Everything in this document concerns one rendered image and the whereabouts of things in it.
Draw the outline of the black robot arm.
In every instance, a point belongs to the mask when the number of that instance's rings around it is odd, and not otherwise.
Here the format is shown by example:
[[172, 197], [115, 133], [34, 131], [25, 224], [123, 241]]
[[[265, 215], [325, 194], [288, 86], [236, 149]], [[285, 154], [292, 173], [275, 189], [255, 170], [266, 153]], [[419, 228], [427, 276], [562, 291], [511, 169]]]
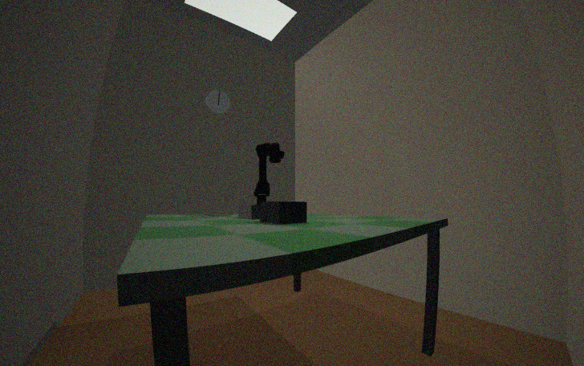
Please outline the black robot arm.
[[279, 143], [267, 143], [259, 144], [256, 147], [257, 155], [259, 157], [259, 181], [253, 195], [257, 197], [257, 205], [260, 205], [260, 201], [266, 201], [266, 196], [270, 195], [270, 184], [266, 180], [266, 158], [269, 155], [270, 163], [281, 162], [279, 146]]

